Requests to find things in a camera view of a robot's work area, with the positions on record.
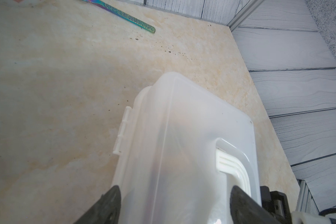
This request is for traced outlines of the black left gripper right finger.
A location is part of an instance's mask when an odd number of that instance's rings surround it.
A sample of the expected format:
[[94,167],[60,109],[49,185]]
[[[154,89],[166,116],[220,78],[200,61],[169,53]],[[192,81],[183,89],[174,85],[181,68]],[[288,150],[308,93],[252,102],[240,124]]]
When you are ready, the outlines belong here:
[[237,185],[230,194],[230,214],[234,224],[280,224]]

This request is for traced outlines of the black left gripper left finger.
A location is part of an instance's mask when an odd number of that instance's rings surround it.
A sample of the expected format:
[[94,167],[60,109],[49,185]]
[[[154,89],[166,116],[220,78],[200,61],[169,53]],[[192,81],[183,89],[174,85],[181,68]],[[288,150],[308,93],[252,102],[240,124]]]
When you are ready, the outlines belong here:
[[117,224],[121,209],[118,185],[110,188],[75,224]]

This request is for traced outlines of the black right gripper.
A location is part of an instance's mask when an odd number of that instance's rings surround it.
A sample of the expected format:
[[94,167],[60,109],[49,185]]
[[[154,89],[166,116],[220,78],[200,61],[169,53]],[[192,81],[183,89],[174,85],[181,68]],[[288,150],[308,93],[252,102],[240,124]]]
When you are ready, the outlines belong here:
[[281,224],[291,224],[291,212],[286,194],[270,191],[267,186],[260,187],[262,207]]

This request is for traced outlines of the white toolbox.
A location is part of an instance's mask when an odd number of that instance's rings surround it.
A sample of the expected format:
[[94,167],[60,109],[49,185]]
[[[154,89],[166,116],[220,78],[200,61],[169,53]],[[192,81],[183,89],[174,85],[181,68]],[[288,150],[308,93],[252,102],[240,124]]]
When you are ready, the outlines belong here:
[[235,185],[261,203],[251,118],[179,73],[125,109],[114,153],[121,224],[230,224]]

